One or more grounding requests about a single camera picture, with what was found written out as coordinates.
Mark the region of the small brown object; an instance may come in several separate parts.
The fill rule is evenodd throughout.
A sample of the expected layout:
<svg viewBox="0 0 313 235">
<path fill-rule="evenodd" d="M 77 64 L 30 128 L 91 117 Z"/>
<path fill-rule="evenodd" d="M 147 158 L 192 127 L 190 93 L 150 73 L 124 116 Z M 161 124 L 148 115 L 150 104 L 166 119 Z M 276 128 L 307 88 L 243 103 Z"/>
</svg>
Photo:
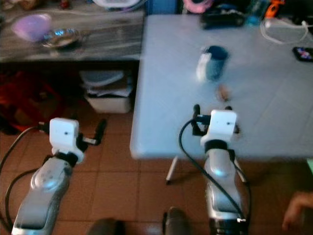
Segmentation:
<svg viewBox="0 0 313 235">
<path fill-rule="evenodd" d="M 230 92 L 226 85 L 220 84 L 216 89 L 216 97 L 220 102 L 226 103 L 230 101 Z"/>
</svg>

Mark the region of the red plastic stool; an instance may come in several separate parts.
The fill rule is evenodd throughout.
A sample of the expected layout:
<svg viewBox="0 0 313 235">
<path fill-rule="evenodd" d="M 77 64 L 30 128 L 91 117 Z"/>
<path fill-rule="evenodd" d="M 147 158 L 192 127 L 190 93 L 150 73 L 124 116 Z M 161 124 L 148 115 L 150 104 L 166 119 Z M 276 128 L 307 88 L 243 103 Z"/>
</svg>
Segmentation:
<svg viewBox="0 0 313 235">
<path fill-rule="evenodd" d="M 42 93 L 53 96 L 57 105 L 49 116 L 45 116 L 42 109 L 34 105 L 44 98 Z M 53 118 L 60 118 L 67 108 L 64 98 L 56 92 L 45 79 L 35 72 L 2 72 L 0 74 L 0 118 L 9 127 L 17 131 L 25 131 L 26 125 L 20 124 L 15 118 L 18 111 L 22 111 L 27 118 L 38 124 Z"/>
</svg>

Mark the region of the white storage bin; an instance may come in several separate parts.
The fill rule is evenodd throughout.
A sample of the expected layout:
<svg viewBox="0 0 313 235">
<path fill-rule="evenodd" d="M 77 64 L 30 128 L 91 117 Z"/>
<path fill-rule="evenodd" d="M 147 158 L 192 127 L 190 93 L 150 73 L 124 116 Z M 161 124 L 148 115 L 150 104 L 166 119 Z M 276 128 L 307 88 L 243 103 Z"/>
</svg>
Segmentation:
<svg viewBox="0 0 313 235">
<path fill-rule="evenodd" d="M 79 72 L 85 99 L 97 113 L 124 114 L 131 110 L 134 79 L 122 70 Z"/>
</svg>

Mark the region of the blue cup with white cloth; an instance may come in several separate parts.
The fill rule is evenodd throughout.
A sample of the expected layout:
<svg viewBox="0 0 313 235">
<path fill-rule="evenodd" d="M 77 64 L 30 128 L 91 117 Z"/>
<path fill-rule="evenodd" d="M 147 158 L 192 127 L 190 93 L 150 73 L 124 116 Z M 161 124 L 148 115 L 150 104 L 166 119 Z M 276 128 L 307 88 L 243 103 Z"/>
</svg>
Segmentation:
<svg viewBox="0 0 313 235">
<path fill-rule="evenodd" d="M 222 46 L 207 46 L 201 50 L 196 77 L 199 81 L 218 81 L 224 72 L 229 53 Z"/>
</svg>

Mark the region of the white table leg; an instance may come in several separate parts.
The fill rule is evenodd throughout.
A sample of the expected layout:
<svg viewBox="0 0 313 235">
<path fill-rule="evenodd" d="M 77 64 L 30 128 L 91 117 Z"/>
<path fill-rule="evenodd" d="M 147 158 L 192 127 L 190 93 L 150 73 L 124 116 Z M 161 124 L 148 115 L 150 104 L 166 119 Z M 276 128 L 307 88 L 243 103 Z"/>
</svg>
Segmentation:
<svg viewBox="0 0 313 235">
<path fill-rule="evenodd" d="M 171 164 L 170 164 L 170 167 L 169 167 L 169 170 L 166 174 L 166 178 L 165 178 L 165 184 L 166 185 L 170 185 L 171 181 L 172 181 L 172 177 L 174 176 L 174 173 L 175 173 L 175 169 L 177 167 L 177 164 L 178 164 L 178 161 L 179 161 L 179 157 L 178 155 L 176 155 L 172 161 L 171 161 Z"/>
</svg>

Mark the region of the black tray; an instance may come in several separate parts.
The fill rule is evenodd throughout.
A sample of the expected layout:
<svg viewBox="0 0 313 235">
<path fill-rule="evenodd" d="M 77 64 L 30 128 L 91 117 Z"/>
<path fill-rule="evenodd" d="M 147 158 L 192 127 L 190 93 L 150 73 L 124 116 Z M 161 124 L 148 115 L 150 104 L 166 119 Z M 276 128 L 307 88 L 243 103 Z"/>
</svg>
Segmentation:
<svg viewBox="0 0 313 235">
<path fill-rule="evenodd" d="M 235 9 L 214 8 L 201 14 L 200 25 L 203 29 L 222 26 L 242 26 L 246 18 L 241 11 Z"/>
</svg>

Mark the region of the shiny metal dish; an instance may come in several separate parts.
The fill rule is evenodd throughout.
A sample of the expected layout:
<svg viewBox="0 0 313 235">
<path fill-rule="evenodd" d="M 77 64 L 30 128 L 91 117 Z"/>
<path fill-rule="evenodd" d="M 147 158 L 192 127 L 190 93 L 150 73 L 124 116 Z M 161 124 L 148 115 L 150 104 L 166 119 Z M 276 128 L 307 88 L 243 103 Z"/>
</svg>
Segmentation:
<svg viewBox="0 0 313 235">
<path fill-rule="evenodd" d="M 80 39 L 80 31 L 73 28 L 60 28 L 45 34 L 41 45 L 48 48 L 62 48 L 74 44 Z"/>
</svg>

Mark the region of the dark marble counter table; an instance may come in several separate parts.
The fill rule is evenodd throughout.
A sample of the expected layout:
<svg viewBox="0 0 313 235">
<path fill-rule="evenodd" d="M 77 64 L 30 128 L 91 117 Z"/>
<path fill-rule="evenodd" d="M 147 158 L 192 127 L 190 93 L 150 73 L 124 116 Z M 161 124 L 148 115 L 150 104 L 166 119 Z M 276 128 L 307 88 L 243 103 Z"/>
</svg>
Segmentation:
<svg viewBox="0 0 313 235">
<path fill-rule="evenodd" d="M 75 6 L 71 10 L 43 7 L 37 13 L 48 14 L 54 29 L 80 31 L 80 42 L 65 49 L 51 49 L 22 40 L 11 25 L 28 13 L 7 11 L 6 25 L 0 32 L 2 80 L 19 71 L 35 72 L 43 80 L 52 81 L 56 91 L 75 92 L 78 71 L 121 70 L 132 85 L 130 105 L 134 105 L 146 17 L 143 7 L 124 13 L 107 13 L 97 6 Z"/>
</svg>

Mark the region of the black phone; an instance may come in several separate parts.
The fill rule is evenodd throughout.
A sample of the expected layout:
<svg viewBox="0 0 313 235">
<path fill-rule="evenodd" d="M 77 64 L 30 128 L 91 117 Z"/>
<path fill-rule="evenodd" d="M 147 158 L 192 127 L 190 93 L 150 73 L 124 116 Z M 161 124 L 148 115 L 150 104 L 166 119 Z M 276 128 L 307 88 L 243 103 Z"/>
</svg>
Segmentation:
<svg viewBox="0 0 313 235">
<path fill-rule="evenodd" d="M 293 47 L 291 51 L 296 60 L 313 63 L 313 47 Z"/>
</svg>

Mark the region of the purple plastic bowl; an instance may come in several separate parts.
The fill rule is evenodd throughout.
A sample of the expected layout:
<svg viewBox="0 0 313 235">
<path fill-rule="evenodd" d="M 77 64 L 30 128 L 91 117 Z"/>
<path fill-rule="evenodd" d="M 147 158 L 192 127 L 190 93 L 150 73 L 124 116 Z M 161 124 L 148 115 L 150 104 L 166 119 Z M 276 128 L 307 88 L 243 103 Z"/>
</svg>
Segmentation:
<svg viewBox="0 0 313 235">
<path fill-rule="evenodd" d="M 51 31 L 51 21 L 49 14 L 29 14 L 18 18 L 11 25 L 11 31 L 22 40 L 38 42 Z"/>
</svg>

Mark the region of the dark right robot foot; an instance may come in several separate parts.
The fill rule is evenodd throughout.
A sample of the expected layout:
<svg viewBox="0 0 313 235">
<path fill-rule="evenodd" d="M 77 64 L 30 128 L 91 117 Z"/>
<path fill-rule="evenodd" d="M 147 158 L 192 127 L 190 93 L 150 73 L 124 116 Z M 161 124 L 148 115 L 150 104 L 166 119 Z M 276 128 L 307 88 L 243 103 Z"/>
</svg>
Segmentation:
<svg viewBox="0 0 313 235">
<path fill-rule="evenodd" d="M 162 220 L 163 235 L 191 235 L 192 229 L 185 213 L 176 207 L 170 207 L 164 212 Z"/>
</svg>

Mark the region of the pink round object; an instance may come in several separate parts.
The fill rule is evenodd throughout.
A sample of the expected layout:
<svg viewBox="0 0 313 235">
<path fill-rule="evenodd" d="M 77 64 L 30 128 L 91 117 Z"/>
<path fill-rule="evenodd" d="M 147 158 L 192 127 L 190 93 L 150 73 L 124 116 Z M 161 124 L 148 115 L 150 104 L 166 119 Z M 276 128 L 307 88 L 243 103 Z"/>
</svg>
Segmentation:
<svg viewBox="0 0 313 235">
<path fill-rule="evenodd" d="M 213 4 L 213 0 L 182 0 L 188 13 L 201 14 Z"/>
</svg>

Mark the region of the orange tool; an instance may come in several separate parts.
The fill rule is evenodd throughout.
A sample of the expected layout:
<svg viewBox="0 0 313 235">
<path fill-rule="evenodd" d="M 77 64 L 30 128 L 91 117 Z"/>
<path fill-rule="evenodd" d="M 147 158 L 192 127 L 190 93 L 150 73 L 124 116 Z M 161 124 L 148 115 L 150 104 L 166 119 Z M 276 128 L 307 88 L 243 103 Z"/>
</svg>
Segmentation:
<svg viewBox="0 0 313 235">
<path fill-rule="evenodd" d="M 277 16 L 279 9 L 282 5 L 285 4 L 286 0 L 269 0 L 268 8 L 266 9 L 266 13 L 264 18 L 271 19 Z"/>
</svg>

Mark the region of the bystander bare hand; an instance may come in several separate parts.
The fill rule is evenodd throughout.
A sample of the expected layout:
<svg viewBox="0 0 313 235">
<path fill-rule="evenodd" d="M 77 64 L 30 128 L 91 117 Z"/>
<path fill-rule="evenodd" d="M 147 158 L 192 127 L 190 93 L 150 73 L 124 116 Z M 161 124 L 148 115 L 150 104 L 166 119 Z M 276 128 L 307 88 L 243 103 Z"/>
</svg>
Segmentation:
<svg viewBox="0 0 313 235">
<path fill-rule="evenodd" d="M 313 209 L 313 191 L 297 191 L 291 197 L 282 222 L 283 231 L 295 231 L 303 225 L 304 210 Z"/>
</svg>

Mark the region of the white round bowl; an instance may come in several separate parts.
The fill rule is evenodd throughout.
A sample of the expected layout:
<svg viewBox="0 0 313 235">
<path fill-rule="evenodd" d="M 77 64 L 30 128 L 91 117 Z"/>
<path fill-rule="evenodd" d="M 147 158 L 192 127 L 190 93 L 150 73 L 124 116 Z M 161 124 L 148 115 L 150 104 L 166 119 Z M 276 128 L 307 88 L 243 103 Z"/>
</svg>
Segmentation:
<svg viewBox="0 0 313 235">
<path fill-rule="evenodd" d="M 132 11 L 145 4 L 146 0 L 91 0 L 107 10 Z"/>
</svg>

